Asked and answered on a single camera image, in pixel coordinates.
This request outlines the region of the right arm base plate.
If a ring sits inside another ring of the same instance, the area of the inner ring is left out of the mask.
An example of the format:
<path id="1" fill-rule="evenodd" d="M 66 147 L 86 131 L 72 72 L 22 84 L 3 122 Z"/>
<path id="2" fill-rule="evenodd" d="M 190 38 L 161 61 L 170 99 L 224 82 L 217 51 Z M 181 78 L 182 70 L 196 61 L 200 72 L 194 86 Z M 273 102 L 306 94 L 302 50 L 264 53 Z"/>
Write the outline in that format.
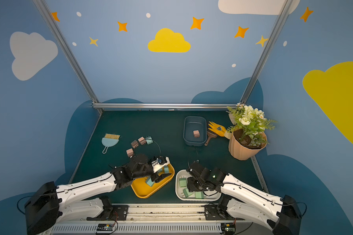
<path id="1" fill-rule="evenodd" d="M 206 220 L 230 220 L 234 221 L 235 218 L 228 214 L 224 209 L 217 208 L 215 204 L 204 205 Z M 244 221 L 243 218 L 236 218 L 236 220 Z"/>

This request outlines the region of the yellow plastic tray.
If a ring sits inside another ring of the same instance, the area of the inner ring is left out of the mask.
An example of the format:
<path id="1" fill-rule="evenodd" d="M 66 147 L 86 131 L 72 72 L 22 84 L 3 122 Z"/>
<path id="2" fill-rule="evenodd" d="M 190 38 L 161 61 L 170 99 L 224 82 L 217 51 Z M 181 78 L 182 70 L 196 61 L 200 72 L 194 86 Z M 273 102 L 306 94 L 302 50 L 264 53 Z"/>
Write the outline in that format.
<path id="1" fill-rule="evenodd" d="M 159 183 L 151 183 L 148 184 L 149 177 L 143 177 L 136 179 L 132 182 L 131 188 L 135 195 L 141 199 L 146 199 L 168 184 L 175 175 L 175 169 L 171 164 L 167 165 L 168 173 L 171 175 L 167 176 L 165 179 L 160 181 Z"/>

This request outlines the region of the white plastic tray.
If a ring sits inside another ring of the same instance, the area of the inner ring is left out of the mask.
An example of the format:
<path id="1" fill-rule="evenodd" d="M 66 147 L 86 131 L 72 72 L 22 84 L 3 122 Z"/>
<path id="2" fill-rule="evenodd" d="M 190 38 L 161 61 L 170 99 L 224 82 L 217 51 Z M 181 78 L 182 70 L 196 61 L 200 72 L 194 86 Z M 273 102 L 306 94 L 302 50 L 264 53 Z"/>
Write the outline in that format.
<path id="1" fill-rule="evenodd" d="M 217 201 L 221 197 L 221 193 L 217 191 L 205 191 L 205 192 L 192 192 L 188 189 L 187 183 L 188 178 L 191 175 L 185 170 L 180 170 L 176 174 L 175 193 L 177 197 L 182 201 L 196 201 L 196 202 L 213 202 Z"/>

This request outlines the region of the dark blue plastic bin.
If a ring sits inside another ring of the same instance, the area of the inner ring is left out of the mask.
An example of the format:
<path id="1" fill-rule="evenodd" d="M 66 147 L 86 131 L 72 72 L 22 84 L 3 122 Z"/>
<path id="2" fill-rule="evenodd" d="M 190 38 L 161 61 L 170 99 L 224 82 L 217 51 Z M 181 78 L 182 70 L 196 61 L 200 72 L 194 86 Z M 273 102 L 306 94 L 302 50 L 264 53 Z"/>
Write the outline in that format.
<path id="1" fill-rule="evenodd" d="M 206 119 L 200 116 L 187 116 L 184 120 L 183 139 L 188 146 L 203 146 L 207 141 Z"/>

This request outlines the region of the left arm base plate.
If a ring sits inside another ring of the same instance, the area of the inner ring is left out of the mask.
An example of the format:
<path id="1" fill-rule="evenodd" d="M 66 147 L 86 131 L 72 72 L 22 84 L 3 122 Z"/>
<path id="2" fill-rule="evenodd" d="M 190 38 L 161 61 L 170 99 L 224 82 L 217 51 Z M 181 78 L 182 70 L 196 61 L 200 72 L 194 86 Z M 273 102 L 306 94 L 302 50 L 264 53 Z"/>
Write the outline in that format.
<path id="1" fill-rule="evenodd" d="M 87 217 L 87 221 L 125 221 L 127 217 L 128 205 L 112 205 L 103 210 L 96 217 Z"/>

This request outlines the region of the yellow work glove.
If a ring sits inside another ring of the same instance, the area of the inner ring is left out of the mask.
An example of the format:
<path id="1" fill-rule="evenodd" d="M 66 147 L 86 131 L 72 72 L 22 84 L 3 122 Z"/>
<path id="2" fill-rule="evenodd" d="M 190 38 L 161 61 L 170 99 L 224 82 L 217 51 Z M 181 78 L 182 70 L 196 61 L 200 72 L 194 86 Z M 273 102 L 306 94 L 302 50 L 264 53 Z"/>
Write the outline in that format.
<path id="1" fill-rule="evenodd" d="M 220 137 L 224 137 L 224 136 L 225 136 L 225 133 L 226 133 L 226 131 L 227 131 L 224 126 L 222 126 L 222 125 L 220 125 L 220 124 L 216 124 L 216 123 L 211 122 L 211 121 L 208 123 L 208 129 L 209 129 L 211 132 L 217 134 L 217 135 L 220 136 Z"/>

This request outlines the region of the potted white flower plant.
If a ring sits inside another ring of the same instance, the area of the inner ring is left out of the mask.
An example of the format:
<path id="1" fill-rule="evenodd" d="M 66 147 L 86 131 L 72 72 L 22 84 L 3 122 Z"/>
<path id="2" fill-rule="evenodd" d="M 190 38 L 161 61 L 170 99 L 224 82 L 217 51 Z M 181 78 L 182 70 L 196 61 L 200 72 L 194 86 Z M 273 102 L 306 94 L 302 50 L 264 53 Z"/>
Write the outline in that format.
<path id="1" fill-rule="evenodd" d="M 227 130 L 231 134 L 228 150 L 233 158 L 245 161 L 266 147 L 265 131 L 273 130 L 277 121 L 266 118 L 262 110 L 243 103 L 227 109 L 234 118 L 233 126 Z"/>

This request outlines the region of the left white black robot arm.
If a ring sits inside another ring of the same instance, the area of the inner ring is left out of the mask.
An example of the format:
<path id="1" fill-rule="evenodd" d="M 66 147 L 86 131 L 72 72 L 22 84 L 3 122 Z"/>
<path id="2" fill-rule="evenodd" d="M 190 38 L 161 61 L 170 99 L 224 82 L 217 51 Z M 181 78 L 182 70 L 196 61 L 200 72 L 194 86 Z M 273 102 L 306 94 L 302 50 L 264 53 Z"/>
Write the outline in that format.
<path id="1" fill-rule="evenodd" d="M 170 176 L 159 171 L 168 166 L 168 157 L 132 156 L 130 161 L 106 174 L 82 182 L 56 186 L 45 183 L 25 204 L 26 232 L 41 234 L 56 223 L 78 218 L 88 221 L 114 219 L 114 208 L 104 193 L 129 187 L 135 179 L 149 177 L 159 183 Z"/>

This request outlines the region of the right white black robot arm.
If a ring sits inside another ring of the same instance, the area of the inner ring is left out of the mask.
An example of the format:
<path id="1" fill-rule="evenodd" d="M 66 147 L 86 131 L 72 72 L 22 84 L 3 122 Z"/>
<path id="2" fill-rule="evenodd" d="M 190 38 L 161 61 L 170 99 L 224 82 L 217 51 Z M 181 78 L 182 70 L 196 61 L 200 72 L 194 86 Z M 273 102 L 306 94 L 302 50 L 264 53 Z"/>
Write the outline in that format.
<path id="1" fill-rule="evenodd" d="M 262 192 L 218 168 L 210 170 L 194 161 L 187 172 L 196 180 L 197 191 L 222 194 L 217 205 L 221 218 L 231 216 L 261 225 L 274 235 L 298 235 L 303 213 L 299 202 L 285 195 L 279 197 Z"/>

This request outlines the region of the pink plug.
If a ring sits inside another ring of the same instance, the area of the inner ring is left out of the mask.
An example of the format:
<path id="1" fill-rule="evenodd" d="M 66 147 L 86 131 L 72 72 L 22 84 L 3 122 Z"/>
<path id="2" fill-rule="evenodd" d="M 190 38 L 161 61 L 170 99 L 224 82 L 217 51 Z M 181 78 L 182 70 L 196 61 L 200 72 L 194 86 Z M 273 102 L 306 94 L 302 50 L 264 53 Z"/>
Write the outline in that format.
<path id="1" fill-rule="evenodd" d="M 194 135 L 195 138 L 199 138 L 199 137 L 200 137 L 200 132 L 199 132 L 199 130 L 194 130 L 194 131 L 193 131 L 193 135 Z"/>
<path id="2" fill-rule="evenodd" d="M 141 145 L 145 145 L 147 143 L 146 139 L 144 137 L 140 137 L 138 139 L 138 142 L 141 144 Z"/>
<path id="3" fill-rule="evenodd" d="M 126 150 L 126 154 L 129 158 L 134 156 L 134 150 L 132 148 Z"/>
<path id="4" fill-rule="evenodd" d="M 139 146 L 139 142 L 137 140 L 134 140 L 133 142 L 131 142 L 131 146 L 132 148 L 137 148 Z"/>

